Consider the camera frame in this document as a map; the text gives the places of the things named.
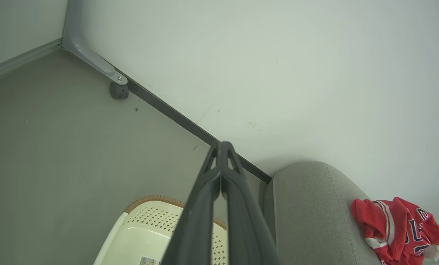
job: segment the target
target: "gray sofa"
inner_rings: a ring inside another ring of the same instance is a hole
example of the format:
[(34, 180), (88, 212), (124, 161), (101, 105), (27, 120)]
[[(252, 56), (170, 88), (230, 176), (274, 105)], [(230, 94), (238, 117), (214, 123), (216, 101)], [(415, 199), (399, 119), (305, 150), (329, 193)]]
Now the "gray sofa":
[(381, 265), (350, 205), (368, 198), (337, 169), (302, 162), (278, 172), (265, 192), (264, 213), (283, 265)]

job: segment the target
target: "wicker rim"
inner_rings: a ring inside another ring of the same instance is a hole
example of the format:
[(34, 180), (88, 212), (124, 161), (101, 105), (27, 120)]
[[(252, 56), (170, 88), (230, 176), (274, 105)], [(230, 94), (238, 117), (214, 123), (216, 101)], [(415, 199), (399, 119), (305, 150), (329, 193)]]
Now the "wicker rim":
[[(182, 201), (179, 201), (177, 199), (170, 198), (170, 197), (163, 196), (163, 195), (149, 195), (149, 196), (139, 198), (135, 202), (131, 203), (130, 206), (128, 206), (126, 208), (125, 213), (129, 214), (129, 213), (131, 213), (132, 210), (134, 210), (134, 208), (138, 207), (140, 204), (148, 202), (148, 201), (153, 201), (153, 200), (162, 201), (162, 202), (166, 202), (166, 203), (169, 203), (169, 204), (181, 207), (181, 208), (185, 208), (185, 203)], [(221, 226), (224, 230), (227, 230), (226, 223), (221, 221), (219, 218), (214, 218), (213, 222), (216, 225)]]

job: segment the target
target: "red jersey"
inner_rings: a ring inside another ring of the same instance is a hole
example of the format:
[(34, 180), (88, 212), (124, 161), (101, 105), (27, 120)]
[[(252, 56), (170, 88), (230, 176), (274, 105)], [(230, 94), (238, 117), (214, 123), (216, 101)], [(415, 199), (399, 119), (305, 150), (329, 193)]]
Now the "red jersey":
[(366, 243), (383, 264), (422, 265), (424, 256), (438, 259), (439, 227), (431, 213), (398, 197), (355, 199), (351, 208)]

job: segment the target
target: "label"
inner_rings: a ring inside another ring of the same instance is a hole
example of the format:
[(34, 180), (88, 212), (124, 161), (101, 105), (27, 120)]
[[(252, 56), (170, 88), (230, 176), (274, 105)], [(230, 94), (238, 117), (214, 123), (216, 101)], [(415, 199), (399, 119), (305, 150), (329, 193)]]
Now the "label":
[(141, 256), (141, 260), (139, 261), (139, 265), (160, 265), (160, 261), (154, 258), (148, 258)]

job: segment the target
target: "laundry basket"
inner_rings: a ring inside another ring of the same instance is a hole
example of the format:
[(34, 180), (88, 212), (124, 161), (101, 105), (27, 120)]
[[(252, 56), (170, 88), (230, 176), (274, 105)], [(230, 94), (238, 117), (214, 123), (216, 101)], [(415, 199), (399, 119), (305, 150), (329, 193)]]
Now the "laundry basket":
[[(150, 195), (132, 203), (120, 215), (93, 265), (159, 265), (184, 203)], [(212, 265), (227, 265), (226, 225), (214, 218)]]

